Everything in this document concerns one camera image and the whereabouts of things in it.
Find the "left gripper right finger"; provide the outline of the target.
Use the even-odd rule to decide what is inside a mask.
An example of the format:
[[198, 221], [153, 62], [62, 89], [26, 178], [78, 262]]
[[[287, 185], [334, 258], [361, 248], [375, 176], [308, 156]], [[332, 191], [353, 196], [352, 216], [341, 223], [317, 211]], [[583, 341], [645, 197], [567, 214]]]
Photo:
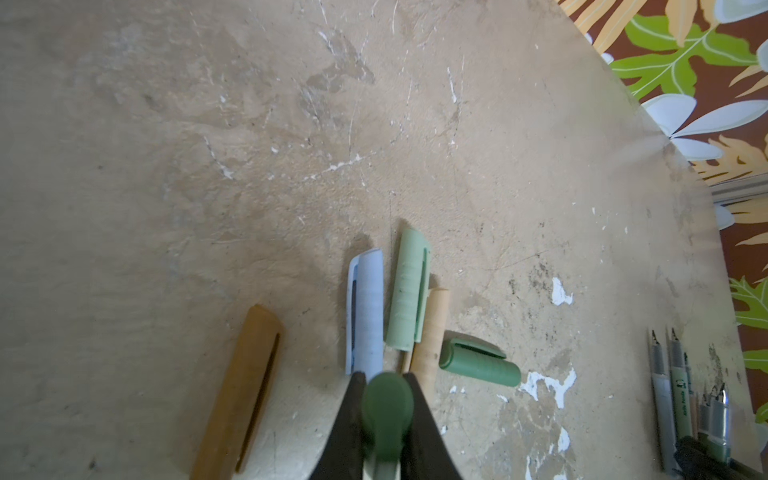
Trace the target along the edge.
[[400, 457], [401, 478], [461, 480], [416, 376], [406, 373], [403, 377], [412, 390], [414, 412]]

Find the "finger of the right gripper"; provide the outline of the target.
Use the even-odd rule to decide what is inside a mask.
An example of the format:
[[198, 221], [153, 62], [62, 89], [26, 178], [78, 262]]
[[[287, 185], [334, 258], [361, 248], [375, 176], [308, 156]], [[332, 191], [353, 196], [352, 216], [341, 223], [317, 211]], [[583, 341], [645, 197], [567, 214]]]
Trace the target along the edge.
[[758, 472], [735, 459], [727, 463], [715, 460], [707, 453], [701, 442], [690, 436], [677, 441], [674, 459], [678, 465], [677, 471], [683, 479], [758, 480], [767, 478], [765, 473]]

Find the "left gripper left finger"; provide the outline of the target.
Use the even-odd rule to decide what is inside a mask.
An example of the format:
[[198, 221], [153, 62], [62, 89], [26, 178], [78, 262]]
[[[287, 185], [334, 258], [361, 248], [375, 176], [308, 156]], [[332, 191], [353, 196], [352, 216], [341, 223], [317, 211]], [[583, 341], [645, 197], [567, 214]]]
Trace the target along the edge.
[[326, 446], [309, 476], [317, 479], [361, 480], [364, 470], [362, 397], [367, 386], [364, 373], [351, 375]]

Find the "blue pen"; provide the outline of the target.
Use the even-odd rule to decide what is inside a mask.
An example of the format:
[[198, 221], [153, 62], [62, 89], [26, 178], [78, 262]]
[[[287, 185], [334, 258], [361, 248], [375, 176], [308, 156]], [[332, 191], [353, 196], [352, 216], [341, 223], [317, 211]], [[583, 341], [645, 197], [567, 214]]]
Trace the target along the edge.
[[664, 349], [654, 330], [651, 331], [650, 365], [662, 468], [668, 477], [678, 479], [680, 475], [675, 460], [677, 435], [672, 386]]

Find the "light green pen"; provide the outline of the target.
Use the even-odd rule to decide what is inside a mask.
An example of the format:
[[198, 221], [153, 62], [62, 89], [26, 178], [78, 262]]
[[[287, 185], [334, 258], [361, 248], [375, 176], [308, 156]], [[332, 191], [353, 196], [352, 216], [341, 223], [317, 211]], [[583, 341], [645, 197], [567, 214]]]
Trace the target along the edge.
[[675, 429], [680, 440], [693, 436], [693, 424], [685, 351], [674, 328], [670, 330], [668, 347]]

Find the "dark green pen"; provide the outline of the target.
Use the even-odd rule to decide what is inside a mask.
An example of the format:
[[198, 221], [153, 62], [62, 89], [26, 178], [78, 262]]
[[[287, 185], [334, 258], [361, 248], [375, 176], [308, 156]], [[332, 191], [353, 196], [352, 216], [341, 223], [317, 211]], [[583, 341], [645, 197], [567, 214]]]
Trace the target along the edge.
[[727, 465], [731, 458], [731, 413], [729, 392], [725, 383], [715, 386], [709, 400], [709, 455]]

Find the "dark green pen cap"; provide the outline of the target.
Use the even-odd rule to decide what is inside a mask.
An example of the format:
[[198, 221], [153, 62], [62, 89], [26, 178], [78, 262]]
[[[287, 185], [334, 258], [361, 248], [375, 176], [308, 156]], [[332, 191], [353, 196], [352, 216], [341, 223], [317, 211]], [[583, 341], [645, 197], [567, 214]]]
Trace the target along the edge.
[[396, 464], [414, 414], [414, 398], [405, 378], [383, 372], [365, 387], [361, 418], [366, 457], [374, 465]]
[[452, 337], [442, 343], [439, 367], [452, 374], [508, 387], [521, 383], [520, 368], [487, 343]]

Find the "beige pen cap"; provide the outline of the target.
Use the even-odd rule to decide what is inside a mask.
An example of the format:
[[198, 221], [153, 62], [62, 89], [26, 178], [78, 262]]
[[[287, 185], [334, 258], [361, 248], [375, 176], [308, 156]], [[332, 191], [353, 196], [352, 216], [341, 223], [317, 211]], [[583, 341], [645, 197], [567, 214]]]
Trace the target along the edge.
[[433, 403], [439, 369], [439, 359], [449, 315], [450, 291], [434, 288], [429, 291], [421, 341], [403, 355], [400, 370], [413, 373], [428, 404]]

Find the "brown pen cap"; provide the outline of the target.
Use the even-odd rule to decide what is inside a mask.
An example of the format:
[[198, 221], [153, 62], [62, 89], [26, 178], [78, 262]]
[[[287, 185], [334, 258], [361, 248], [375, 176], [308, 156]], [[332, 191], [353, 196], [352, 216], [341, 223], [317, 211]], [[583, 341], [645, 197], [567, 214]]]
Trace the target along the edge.
[[251, 307], [209, 416], [190, 477], [231, 479], [245, 472], [277, 375], [285, 329], [262, 305]]

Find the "blue pen cap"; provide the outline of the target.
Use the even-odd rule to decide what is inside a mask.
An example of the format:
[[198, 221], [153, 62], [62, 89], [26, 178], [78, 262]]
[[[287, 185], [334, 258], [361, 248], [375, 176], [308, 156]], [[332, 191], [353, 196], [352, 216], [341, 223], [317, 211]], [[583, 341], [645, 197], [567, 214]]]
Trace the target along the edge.
[[361, 372], [368, 381], [383, 371], [384, 270], [378, 248], [349, 263], [346, 295], [345, 373]]

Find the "light green pen cap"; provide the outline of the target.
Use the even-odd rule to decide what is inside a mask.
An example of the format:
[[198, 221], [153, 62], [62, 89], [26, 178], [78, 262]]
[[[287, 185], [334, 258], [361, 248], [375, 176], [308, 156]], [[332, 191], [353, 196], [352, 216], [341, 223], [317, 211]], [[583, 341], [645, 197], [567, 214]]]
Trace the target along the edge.
[[386, 344], [411, 351], [422, 339], [431, 270], [431, 246], [419, 231], [401, 235], [390, 305]]

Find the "brown pen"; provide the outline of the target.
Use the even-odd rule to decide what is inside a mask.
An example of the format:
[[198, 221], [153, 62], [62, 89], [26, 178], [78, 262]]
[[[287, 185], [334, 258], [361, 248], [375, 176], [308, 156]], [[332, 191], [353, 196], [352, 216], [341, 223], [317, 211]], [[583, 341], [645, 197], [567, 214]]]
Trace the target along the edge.
[[693, 375], [692, 375], [692, 369], [690, 366], [688, 354], [684, 354], [684, 366], [686, 370], [686, 376], [687, 376], [687, 389], [688, 389], [688, 397], [689, 397], [689, 410], [690, 410], [690, 420], [691, 420], [691, 436], [693, 438], [697, 437], [698, 434], [698, 400], [697, 400], [697, 394], [694, 391], [693, 387]]

